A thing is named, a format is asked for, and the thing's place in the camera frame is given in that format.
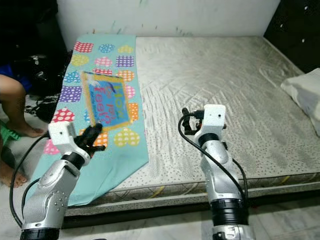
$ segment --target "white pillow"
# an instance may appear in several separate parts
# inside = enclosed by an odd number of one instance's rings
[[[283,81],[281,88],[307,114],[320,137],[320,68]]]

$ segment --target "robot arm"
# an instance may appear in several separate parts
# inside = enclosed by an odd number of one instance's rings
[[[89,126],[81,136],[75,136],[71,122],[49,125],[53,144],[63,154],[41,177],[34,194],[23,208],[24,223],[21,240],[56,240],[59,237],[68,200],[80,176],[80,169],[87,165],[96,151],[93,143],[102,131],[102,125]]]
[[[193,142],[207,152],[228,173],[202,153],[201,169],[206,180],[208,201],[212,211],[213,240],[255,240],[255,235],[248,224],[248,206],[243,192],[240,192],[235,164],[227,146],[221,141],[225,126],[226,108],[223,105],[207,104],[204,110],[189,114],[184,108],[183,126],[186,135],[194,135]],[[192,130],[189,116],[200,121],[197,130]]]

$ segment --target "gray dotted mattress cover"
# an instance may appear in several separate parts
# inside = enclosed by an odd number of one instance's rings
[[[92,204],[204,193],[200,153],[177,129],[183,107],[205,104],[226,106],[223,139],[249,188],[320,181],[320,138],[280,88],[302,72],[264,38],[138,37],[136,62],[149,163]]]

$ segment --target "green object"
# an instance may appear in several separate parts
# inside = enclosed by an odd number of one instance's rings
[[[8,129],[6,124],[1,120],[0,120],[0,125],[1,125],[0,133],[1,133],[2,140],[3,140],[3,145],[6,144],[6,142],[9,138],[13,138],[14,140],[19,140],[21,138],[20,135],[18,135],[18,133],[16,133],[13,130]]]

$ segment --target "bare foot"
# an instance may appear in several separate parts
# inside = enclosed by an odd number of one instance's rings
[[[10,187],[12,175],[14,170],[9,167],[4,161],[0,160],[0,181]],[[14,187],[18,188],[27,182],[27,179],[21,174],[17,173],[15,176]]]
[[[16,123],[12,123],[11,121],[8,121],[6,126],[9,129],[16,131],[18,134],[26,135],[31,138],[36,138],[44,134],[44,131],[42,129],[33,128],[26,122],[21,124],[16,124]]]

